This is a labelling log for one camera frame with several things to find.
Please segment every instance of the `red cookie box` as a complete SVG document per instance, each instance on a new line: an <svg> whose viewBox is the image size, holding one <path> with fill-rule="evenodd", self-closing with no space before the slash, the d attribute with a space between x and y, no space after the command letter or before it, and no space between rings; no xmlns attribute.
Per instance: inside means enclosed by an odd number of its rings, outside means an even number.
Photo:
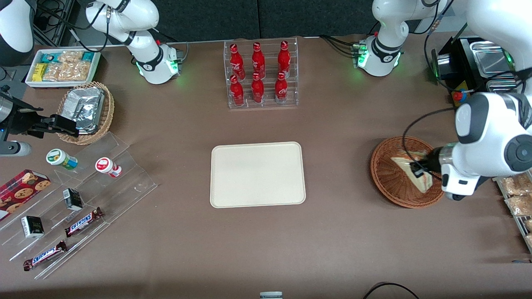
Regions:
<svg viewBox="0 0 532 299"><path fill-rule="evenodd" d="M4 184L0 187L0 221L50 184L47 176L28 169Z"/></svg>

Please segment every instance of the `brown tablecloth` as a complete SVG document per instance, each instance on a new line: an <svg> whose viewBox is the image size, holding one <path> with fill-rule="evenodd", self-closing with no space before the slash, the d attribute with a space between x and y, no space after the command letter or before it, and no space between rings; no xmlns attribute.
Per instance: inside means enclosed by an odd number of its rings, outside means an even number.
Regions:
<svg viewBox="0 0 532 299"><path fill-rule="evenodd" d="M441 46L449 35L434 36ZM492 182L462 202L422 210L390 203L373 185L373 148L450 106L428 79L423 37L408 38L384 78L353 69L321 39L298 41L300 105L268 111L229 111L221 42L192 44L182 76L160 86L139 76L125 47L106 49L96 80L114 95L111 131L160 186L45 280L0 251L0 297L248 299L280 290L286 299L350 299L381 281L422 298L530 294L532 265L510 263L529 258L527 249ZM28 88L24 100L52 114L64 93ZM453 113L411 134L434 146L452 142ZM0 158L1 181L26 168L53 171L44 156L54 147L82 149L54 135L16 139L34 152ZM213 147L285 141L303 148L303 204L210 205Z"/></svg>

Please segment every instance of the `snickers wrapper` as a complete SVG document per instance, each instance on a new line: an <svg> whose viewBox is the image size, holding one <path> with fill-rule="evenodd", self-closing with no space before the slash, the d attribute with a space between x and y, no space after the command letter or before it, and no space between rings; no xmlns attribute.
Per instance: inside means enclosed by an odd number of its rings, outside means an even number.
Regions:
<svg viewBox="0 0 532 299"><path fill-rule="evenodd" d="M59 242L59 244L55 245L54 247L48 249L47 251L41 253L40 255L34 257L33 259L26 260L24 262L24 271L29 271L33 268L35 268L37 265L44 261L50 260L52 257L59 255L63 252L67 252L68 248L65 244L65 241Z"/></svg>
<svg viewBox="0 0 532 299"><path fill-rule="evenodd" d="M74 223L71 227L65 228L66 237L70 238L78 232L82 231L84 228L89 226L94 220L103 216L104 213L97 207L89 215L81 218L78 222Z"/></svg>

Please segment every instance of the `round wicker basket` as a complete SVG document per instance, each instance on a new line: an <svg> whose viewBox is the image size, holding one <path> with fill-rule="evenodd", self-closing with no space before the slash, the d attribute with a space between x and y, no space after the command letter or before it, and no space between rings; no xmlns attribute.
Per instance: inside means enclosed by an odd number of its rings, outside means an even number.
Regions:
<svg viewBox="0 0 532 299"><path fill-rule="evenodd" d="M443 197L442 182L433 178L433 185L426 193L420 192L392 157L403 151L402 137L388 138L381 142L371 156L371 176L377 188L393 203L411 209L435 204ZM409 152L430 152L432 147L415 137L406 137Z"/></svg>
<svg viewBox="0 0 532 299"><path fill-rule="evenodd" d="M79 137L72 137L66 134L58 134L59 138L65 142L74 143L78 145L88 145L102 138L109 131L109 127L111 127L111 122L113 120L113 113L114 113L113 95L109 92L109 89L107 89L105 85L99 82L91 82L89 84L76 86L74 87L74 89L89 88L89 87L98 87L105 92L105 100L104 100L104 104L102 107L102 113L100 115L98 131L92 135L79 135ZM57 109L58 114L60 114L61 111L63 110L63 105L65 103L66 98L67 98L67 94L63 97L63 100L59 104L59 108Z"/></svg>

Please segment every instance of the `red bottle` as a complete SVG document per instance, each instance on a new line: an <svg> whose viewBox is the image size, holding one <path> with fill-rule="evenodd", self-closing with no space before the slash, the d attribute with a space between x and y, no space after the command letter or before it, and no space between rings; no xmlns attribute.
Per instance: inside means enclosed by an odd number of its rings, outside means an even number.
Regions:
<svg viewBox="0 0 532 299"><path fill-rule="evenodd" d="M286 91L288 90L288 84L285 80L285 73L279 72L277 82L275 82L275 101L277 104L286 103Z"/></svg>
<svg viewBox="0 0 532 299"><path fill-rule="evenodd" d="M290 77L290 52L288 51L288 42L283 40L281 42L281 52L277 56L279 63L279 72L285 73L285 78Z"/></svg>
<svg viewBox="0 0 532 299"><path fill-rule="evenodd" d="M251 90L253 91L253 100L257 104L261 104L264 98L264 83L258 72L253 73L253 82L251 83Z"/></svg>
<svg viewBox="0 0 532 299"><path fill-rule="evenodd" d="M238 78L236 75L231 75L231 97L233 97L233 101L235 102L236 106L243 106L244 105L244 89L242 88L242 85L240 82L238 82Z"/></svg>
<svg viewBox="0 0 532 299"><path fill-rule="evenodd" d="M231 67L233 73L238 77L238 80L242 81L246 78L246 71L244 70L244 60L242 55L238 52L238 47L235 44L229 46L231 50Z"/></svg>
<svg viewBox="0 0 532 299"><path fill-rule="evenodd" d="M253 71L258 72L261 79L264 79L266 77L266 61L261 51L261 44L253 43L253 56L251 56L251 60L253 61Z"/></svg>

